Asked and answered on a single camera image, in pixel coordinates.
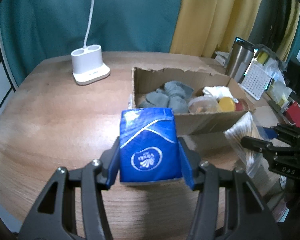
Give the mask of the bag of cotton swabs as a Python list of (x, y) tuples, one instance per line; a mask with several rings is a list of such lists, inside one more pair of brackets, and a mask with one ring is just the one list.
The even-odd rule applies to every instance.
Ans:
[(245, 165), (245, 170), (250, 178), (254, 178), (259, 169), (262, 154), (253, 148), (256, 139), (262, 139), (253, 115), (245, 113), (232, 127), (223, 132), (232, 149)]

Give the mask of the yellow-lidded spice jar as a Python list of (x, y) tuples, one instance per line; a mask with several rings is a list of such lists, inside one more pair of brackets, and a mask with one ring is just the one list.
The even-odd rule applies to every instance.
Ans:
[(221, 112), (234, 112), (236, 110), (236, 103), (230, 97), (223, 97), (218, 101)]

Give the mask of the white cloth bundle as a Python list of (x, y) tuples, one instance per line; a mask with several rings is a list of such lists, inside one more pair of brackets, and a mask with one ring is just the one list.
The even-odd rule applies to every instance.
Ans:
[(210, 96), (212, 98), (215, 98), (216, 100), (219, 100), (221, 98), (234, 98), (232, 96), (232, 93), (230, 92), (230, 89), (226, 86), (213, 86), (213, 87), (204, 87), (203, 88), (203, 94), (205, 96)]

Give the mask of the clear bag of small items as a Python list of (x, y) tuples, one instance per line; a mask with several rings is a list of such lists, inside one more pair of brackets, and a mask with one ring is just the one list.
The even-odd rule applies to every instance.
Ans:
[(190, 113), (217, 113), (221, 111), (217, 100), (206, 95), (192, 98), (188, 103), (188, 109)]

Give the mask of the blue tissue pack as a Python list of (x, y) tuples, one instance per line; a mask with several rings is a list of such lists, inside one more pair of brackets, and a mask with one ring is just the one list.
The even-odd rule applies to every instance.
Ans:
[(122, 111), (119, 139), (121, 183), (149, 184), (182, 177), (175, 119), (170, 108)]

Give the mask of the grey socks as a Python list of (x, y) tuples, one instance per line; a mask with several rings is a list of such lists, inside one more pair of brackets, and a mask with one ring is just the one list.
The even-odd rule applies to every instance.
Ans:
[(189, 112), (188, 102), (194, 89), (180, 81), (168, 81), (155, 91), (147, 93), (138, 108), (171, 108), (174, 113)]

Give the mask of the red box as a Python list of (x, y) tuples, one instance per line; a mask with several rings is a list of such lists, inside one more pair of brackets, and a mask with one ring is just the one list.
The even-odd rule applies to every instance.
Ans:
[(296, 127), (300, 128), (300, 106), (297, 102), (293, 102), (285, 112), (286, 118)]

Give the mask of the clear plastic bags pile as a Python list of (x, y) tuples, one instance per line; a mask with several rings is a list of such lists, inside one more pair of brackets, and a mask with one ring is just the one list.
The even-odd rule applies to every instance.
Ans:
[(288, 98), (292, 89), (286, 86), (284, 77), (279, 69), (279, 62), (270, 57), (264, 64), (264, 71), (271, 77), (271, 84), (267, 94), (277, 105), (285, 107), (288, 104)]

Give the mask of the red-lidded jar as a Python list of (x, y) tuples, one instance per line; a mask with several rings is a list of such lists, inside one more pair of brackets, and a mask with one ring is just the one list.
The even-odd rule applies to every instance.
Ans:
[(235, 103), (236, 111), (249, 111), (249, 105), (244, 99), (238, 99)]

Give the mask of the white perforated plastic basket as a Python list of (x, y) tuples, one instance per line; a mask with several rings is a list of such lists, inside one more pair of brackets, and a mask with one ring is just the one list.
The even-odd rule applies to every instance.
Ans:
[(260, 100), (272, 78), (257, 64), (252, 63), (244, 74), (241, 87), (255, 100)]

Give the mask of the brown cardboard box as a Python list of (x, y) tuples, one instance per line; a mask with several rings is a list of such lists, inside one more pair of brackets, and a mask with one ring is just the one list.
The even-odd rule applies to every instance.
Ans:
[(132, 105), (138, 107), (145, 99), (145, 95), (164, 87), (168, 81), (180, 81), (194, 89), (186, 102), (202, 96), (204, 87), (225, 86), (232, 96), (244, 103), (241, 111), (232, 112), (201, 112), (175, 113), (175, 125), (179, 135), (204, 134), (223, 132), (234, 125), (245, 113), (256, 111), (255, 105), (247, 98), (244, 90), (229, 76), (218, 72), (196, 69), (146, 69), (134, 67), (132, 69)]

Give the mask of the yellow sponge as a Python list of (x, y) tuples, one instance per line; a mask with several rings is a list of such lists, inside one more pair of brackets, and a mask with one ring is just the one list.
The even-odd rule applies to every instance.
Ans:
[(266, 53), (265, 51), (262, 51), (258, 54), (256, 60), (258, 63), (264, 65), (265, 62), (267, 61), (268, 57), (269, 57), (269, 54)]

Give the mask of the stainless steel tumbler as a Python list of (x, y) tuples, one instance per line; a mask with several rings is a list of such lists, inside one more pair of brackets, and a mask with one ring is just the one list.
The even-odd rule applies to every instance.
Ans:
[(225, 74), (240, 83), (253, 59), (253, 55), (254, 45), (240, 37), (236, 37), (226, 61)]

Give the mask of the white desk lamp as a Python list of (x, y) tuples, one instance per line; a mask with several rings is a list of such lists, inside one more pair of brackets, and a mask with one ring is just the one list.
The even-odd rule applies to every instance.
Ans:
[(71, 52), (72, 75), (78, 85), (89, 85), (110, 75), (110, 68), (104, 63), (102, 47), (99, 44), (87, 45), (93, 19), (95, 0), (91, 0), (87, 30), (83, 47)]

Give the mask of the yellow curtain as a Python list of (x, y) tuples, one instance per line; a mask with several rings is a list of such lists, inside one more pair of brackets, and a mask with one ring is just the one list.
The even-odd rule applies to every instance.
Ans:
[(241, 37), (287, 61), (299, 23), (298, 0), (181, 0), (170, 53), (211, 57)]

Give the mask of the teal curtain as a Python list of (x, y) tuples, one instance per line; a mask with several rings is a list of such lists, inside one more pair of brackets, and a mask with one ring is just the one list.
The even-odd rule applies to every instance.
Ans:
[(83, 46), (170, 50), (181, 0), (2, 0), (1, 48), (20, 85), (45, 59)]

